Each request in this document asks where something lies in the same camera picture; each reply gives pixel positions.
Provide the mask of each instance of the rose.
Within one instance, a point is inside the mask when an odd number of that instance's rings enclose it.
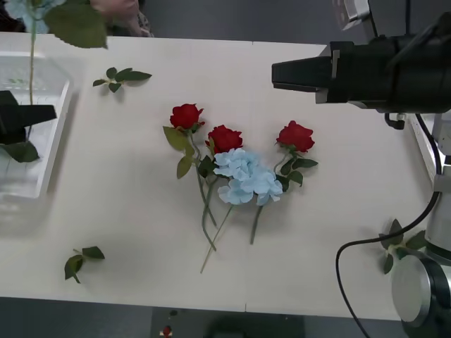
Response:
[[[213,139],[214,142],[214,153],[225,153],[231,149],[241,148],[242,138],[240,135],[241,132],[228,129],[225,125],[215,127],[213,131],[209,132],[209,139]]]
[[[304,128],[295,121],[291,121],[288,126],[282,129],[277,142],[283,146],[294,145],[296,151],[305,153],[315,144],[313,139],[311,139],[312,134],[313,130]]]
[[[205,122],[199,122],[199,115],[204,109],[197,109],[195,104],[184,104],[181,107],[174,107],[172,110],[171,124],[174,128],[191,129],[195,126],[204,125]]]

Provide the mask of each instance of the blue flower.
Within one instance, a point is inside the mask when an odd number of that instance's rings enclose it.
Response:
[[[257,194],[258,206],[268,203],[270,197],[273,201],[280,200],[278,195],[283,193],[282,184],[277,181],[276,174],[262,165],[256,168],[253,176],[241,184],[241,189]]]
[[[228,186],[218,189],[219,197],[226,203],[243,204],[257,194],[257,205],[263,206],[271,197],[278,201],[283,193],[282,184],[276,174],[259,162],[257,155],[242,149],[215,155],[219,168],[217,175],[233,177]]]
[[[239,181],[248,180],[259,165],[256,154],[242,149],[231,149],[228,153],[216,154],[214,158],[219,166],[214,170],[215,174],[233,177]]]
[[[32,30],[33,16],[36,21],[36,33],[48,33],[49,28],[44,22],[44,16],[50,9],[58,5],[62,5],[66,0],[42,0],[36,7],[35,13],[32,15],[32,9],[28,8],[28,0],[7,0],[5,4],[6,12],[14,19],[22,19],[28,32]]]
[[[230,180],[228,186],[218,189],[219,198],[230,204],[243,204],[249,202],[254,196],[253,192],[245,192],[241,189],[239,180]]]

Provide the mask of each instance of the table surface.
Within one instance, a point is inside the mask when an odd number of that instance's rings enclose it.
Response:
[[[30,36],[0,34],[0,48],[27,51]],[[174,308],[350,316],[334,270],[345,242],[377,237],[397,218],[422,212],[431,183],[409,130],[349,104],[316,105],[313,94],[272,88],[271,64],[318,55],[322,46],[113,37],[109,49],[83,50],[49,35],[36,50],[74,77],[78,92],[51,177],[48,199],[0,204],[0,296]],[[153,77],[116,94],[92,88],[109,67]],[[208,244],[194,171],[175,177],[180,154],[161,129],[172,107],[196,103],[206,125],[243,131],[247,149],[273,165],[290,120],[314,130],[308,157],[320,164],[301,189],[265,207],[253,246],[255,206],[227,222],[201,275]],[[216,219],[227,207],[212,206]],[[97,245],[82,284],[65,281],[73,248]],[[397,319],[380,245],[342,255],[343,283],[361,318]]]

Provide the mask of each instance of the clear plastic container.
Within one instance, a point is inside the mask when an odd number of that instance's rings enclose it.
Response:
[[[0,199],[33,200],[47,192],[71,96],[70,76],[50,58],[35,55],[33,104],[51,104],[57,119],[32,127],[30,141],[39,154],[32,163],[18,163],[0,150]],[[30,55],[0,52],[0,90],[9,90],[19,104],[30,104]]]

